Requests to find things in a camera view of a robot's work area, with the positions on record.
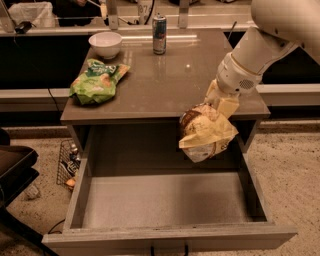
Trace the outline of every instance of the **drawer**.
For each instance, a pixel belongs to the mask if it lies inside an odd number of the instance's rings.
[[[297,232],[278,226],[237,139],[191,162],[177,121],[90,128],[62,234],[43,243],[59,255],[273,249]]]

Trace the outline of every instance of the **black chair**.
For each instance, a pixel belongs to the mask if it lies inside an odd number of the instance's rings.
[[[49,255],[57,255],[42,244],[41,234],[17,220],[6,209],[38,177],[38,171],[32,168],[38,158],[37,152],[26,146],[10,146],[10,137],[2,129],[0,143],[0,230],[26,239]]]

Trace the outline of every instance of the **green chip bag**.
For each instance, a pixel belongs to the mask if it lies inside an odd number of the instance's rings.
[[[117,83],[130,69],[124,64],[107,66],[95,59],[89,59],[88,66],[70,86],[69,96],[76,96],[81,105],[100,104],[112,98]]]

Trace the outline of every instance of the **can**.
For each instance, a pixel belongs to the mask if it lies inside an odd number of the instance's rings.
[[[152,20],[153,52],[164,54],[166,52],[167,19],[159,13]]]

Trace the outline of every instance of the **chair leg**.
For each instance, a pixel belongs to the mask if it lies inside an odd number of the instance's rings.
[[[23,237],[49,255],[58,256],[58,254],[56,254],[41,242],[43,238],[41,234],[17,220],[5,209],[5,207],[0,208],[0,227],[1,226],[9,229],[10,231],[13,231],[18,236]]]

